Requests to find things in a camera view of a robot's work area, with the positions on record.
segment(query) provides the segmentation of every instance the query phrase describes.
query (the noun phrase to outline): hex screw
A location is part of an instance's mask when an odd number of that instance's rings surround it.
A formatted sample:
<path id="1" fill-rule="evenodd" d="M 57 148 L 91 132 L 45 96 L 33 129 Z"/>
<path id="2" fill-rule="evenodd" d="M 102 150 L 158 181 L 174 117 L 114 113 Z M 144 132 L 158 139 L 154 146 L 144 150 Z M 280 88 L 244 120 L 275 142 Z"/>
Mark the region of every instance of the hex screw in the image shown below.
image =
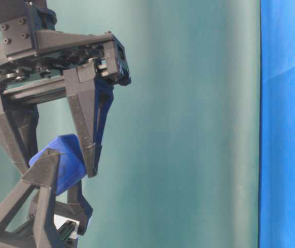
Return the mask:
<path id="1" fill-rule="evenodd" d="M 11 39 L 9 39 L 9 38 L 5 38 L 5 39 L 4 39 L 4 43 L 5 43 L 6 45 L 8 45 L 9 43 L 11 43 Z"/>
<path id="2" fill-rule="evenodd" d="M 22 19 L 19 20 L 20 25 L 24 25 L 25 22 L 26 22 L 26 20 L 24 18 L 22 18 Z"/>
<path id="3" fill-rule="evenodd" d="M 5 31 L 7 29 L 8 29 L 8 25 L 7 24 L 1 25 L 1 30 Z"/>
<path id="4" fill-rule="evenodd" d="M 29 37 L 29 34 L 27 34 L 27 33 L 23 33 L 23 34 L 21 35 L 21 37 L 22 37 L 22 39 L 26 39 L 26 38 Z"/>

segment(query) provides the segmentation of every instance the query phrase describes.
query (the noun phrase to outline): blue curtain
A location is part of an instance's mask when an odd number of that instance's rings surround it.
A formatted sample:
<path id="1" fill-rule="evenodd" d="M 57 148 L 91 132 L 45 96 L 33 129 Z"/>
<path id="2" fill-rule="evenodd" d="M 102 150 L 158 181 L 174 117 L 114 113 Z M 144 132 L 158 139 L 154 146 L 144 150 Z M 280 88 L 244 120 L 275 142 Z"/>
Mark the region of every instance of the blue curtain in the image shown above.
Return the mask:
<path id="1" fill-rule="evenodd" d="M 261 1 L 260 247 L 295 248 L 295 1 Z"/>

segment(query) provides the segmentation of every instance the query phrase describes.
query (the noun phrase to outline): blue block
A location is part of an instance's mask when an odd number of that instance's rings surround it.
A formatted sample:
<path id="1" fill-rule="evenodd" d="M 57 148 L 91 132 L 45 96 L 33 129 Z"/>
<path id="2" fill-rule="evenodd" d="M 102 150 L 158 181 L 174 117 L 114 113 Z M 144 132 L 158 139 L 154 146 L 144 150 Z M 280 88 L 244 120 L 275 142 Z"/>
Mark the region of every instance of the blue block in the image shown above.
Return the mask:
<path id="1" fill-rule="evenodd" d="M 58 150 L 60 153 L 58 185 L 56 190 L 56 194 L 60 195 L 78 183 L 86 175 L 79 140 L 74 134 L 58 136 L 30 159 L 29 166 L 33 166 L 48 148 Z"/>

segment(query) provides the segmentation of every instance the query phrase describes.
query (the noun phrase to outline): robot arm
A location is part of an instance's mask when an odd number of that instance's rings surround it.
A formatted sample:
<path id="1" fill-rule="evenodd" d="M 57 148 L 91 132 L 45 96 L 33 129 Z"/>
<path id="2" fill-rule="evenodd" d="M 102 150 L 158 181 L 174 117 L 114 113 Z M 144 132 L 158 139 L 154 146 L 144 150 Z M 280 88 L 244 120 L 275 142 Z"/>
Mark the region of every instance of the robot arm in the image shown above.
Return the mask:
<path id="1" fill-rule="evenodd" d="M 57 32 L 56 14 L 46 0 L 0 0 L 0 146 L 22 175 L 0 205 L 0 247 L 76 247 L 92 215 L 79 181 L 66 204 L 55 201 L 60 153 L 48 149 L 29 168 L 37 153 L 37 105 L 67 98 L 88 177 L 97 174 L 101 142 L 114 86 L 131 83 L 125 49 L 117 38 Z M 8 87 L 40 80 L 20 87 Z M 33 190 L 30 218 L 18 230 L 5 228 Z M 53 217 L 70 221 L 60 228 Z"/>

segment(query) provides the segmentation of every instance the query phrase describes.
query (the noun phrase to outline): blue fabric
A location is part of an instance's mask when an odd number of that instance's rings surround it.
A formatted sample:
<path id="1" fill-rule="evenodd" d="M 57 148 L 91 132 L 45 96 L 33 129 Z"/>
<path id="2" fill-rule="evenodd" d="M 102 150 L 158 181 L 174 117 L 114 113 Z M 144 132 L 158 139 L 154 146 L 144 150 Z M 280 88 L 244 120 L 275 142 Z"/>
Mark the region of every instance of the blue fabric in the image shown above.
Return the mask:
<path id="1" fill-rule="evenodd" d="M 36 155 L 34 155 L 29 165 L 33 166 L 38 158 L 48 148 L 58 150 L 60 153 L 57 195 L 70 189 L 86 175 L 83 156 L 80 149 L 79 140 L 74 134 L 58 136 Z"/>
<path id="2" fill-rule="evenodd" d="M 295 248 L 295 0 L 261 0 L 260 248 Z"/>

